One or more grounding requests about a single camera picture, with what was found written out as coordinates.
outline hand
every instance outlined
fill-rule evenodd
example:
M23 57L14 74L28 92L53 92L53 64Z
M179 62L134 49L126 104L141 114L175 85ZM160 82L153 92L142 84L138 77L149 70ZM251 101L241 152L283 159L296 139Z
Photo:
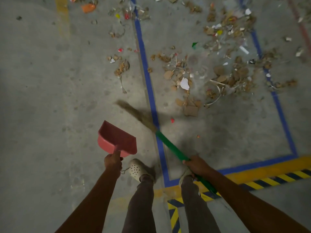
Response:
M120 157L121 151L115 151L113 154L108 154L105 159L105 168L106 170L111 170L118 174L118 177L121 175L122 170L122 160L123 158Z
M202 158L198 155L190 157L189 161L183 161L183 164L187 165L191 171L199 176L204 176L206 172L211 168Z

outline gray pants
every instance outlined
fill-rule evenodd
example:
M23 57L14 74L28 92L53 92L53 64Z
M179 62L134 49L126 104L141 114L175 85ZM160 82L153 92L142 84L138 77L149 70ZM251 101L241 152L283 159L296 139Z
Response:
M181 184L181 195L189 233L220 233L212 213L198 193L199 187L193 183L192 177L186 176ZM153 196L153 181L144 175L128 205L122 233L156 233L152 214Z

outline shoe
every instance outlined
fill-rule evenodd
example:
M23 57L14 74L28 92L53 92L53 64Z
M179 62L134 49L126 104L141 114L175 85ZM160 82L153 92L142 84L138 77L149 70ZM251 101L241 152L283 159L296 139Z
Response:
M180 187L181 187L181 184L183 183L183 180L184 180L185 176L191 176L191 178L192 178L192 172L190 171L189 168L187 168L187 169L185 170L185 172L182 174L182 176L180 177L180 180L179 180L179 186L180 186Z
M153 182L155 182L155 177L151 174L151 171L147 171L148 168L142 161L139 159L132 159L130 163L128 164L129 166L129 172L130 176L133 177L135 180L140 182L140 177L142 175L149 175Z

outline concrete floor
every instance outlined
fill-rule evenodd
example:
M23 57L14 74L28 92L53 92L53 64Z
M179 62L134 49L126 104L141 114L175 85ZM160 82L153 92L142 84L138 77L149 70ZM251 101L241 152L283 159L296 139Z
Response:
M222 0L193 0L201 6L211 1L215 1L218 11L222 8ZM5 30L0 34L1 231L52 232L60 226L104 170L106 152L97 145L97 131L104 120L137 137L135 157L155 165L160 176L155 189L164 188L154 136L113 105L116 99L124 99L135 107L149 109L139 54L122 53L131 65L122 78L127 94L122 94L113 74L117 64L106 59L118 54L120 47L137 48L131 22L124 22L124 37L112 39L108 35L111 28L118 30L118 20L107 15L118 3L99 0L96 10L87 15L79 5L69 4L66 22L65 17L59 18L55 0L0 0L0 26ZM175 4L167 0L137 3L148 6L152 16L141 22L142 35L153 68L150 76L161 129L173 143L186 154L200 153L217 169L291 154L263 73L257 74L257 88L246 95L246 100L242 96L224 97L208 110L201 109L199 117L184 117L174 102L183 94L170 91L162 64L151 61L150 55L160 50L171 53L172 45L182 50L183 56L194 54L192 42L206 41L202 27L208 8L190 15L180 0ZM305 47L304 41L285 1L253 0L250 7L258 18L255 28L262 49L277 46L283 54L271 70L273 78L280 82L298 79L298 87L282 90L279 98L298 154L308 154L310 58L306 54L302 62L294 57L298 46ZM91 25L95 19L98 24ZM201 21L199 25L195 25L197 20ZM291 36L293 42L283 42L284 35ZM248 49L248 56L239 52L245 61L257 55L250 37ZM219 56L210 60L224 63ZM193 93L198 98L203 96L202 83L194 81ZM183 167L169 151L165 152L170 179L179 178ZM125 158L124 167L131 158ZM128 174L121 176L113 199L131 196L136 186ZM307 220L311 214L310 190L311 180L302 180L255 194L311 229ZM247 231L236 215L224 208L223 200L208 206L222 232ZM124 209L125 204L120 209L109 209L104 232L121 231ZM170 232L165 200L155 201L154 217L158 232ZM186 232L182 210L180 217Z

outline pink dustpan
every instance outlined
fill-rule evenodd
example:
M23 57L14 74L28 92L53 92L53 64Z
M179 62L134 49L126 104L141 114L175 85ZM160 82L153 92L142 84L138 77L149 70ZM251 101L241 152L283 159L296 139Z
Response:
M98 131L98 145L104 151L112 154L115 150L121 151L121 157L137 153L136 137L104 121Z

